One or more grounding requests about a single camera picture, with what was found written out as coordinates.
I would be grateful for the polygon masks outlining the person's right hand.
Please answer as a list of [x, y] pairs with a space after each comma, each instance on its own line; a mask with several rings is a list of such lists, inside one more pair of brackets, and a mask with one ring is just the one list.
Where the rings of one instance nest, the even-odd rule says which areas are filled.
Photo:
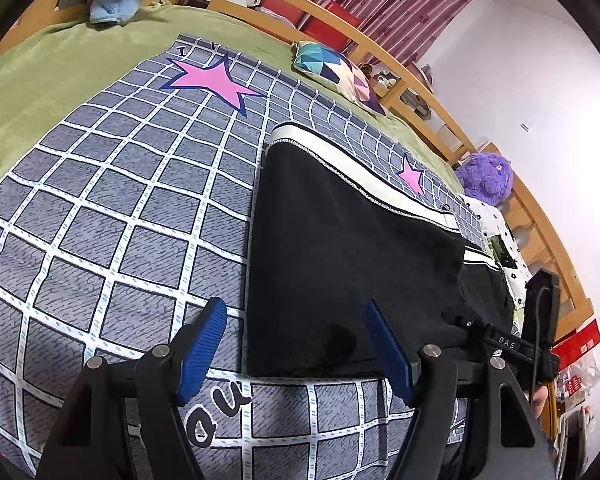
[[548, 388], [546, 385], [535, 385], [533, 392], [526, 391], [524, 393], [527, 400], [530, 402], [530, 408], [535, 419], [539, 419], [548, 398]]

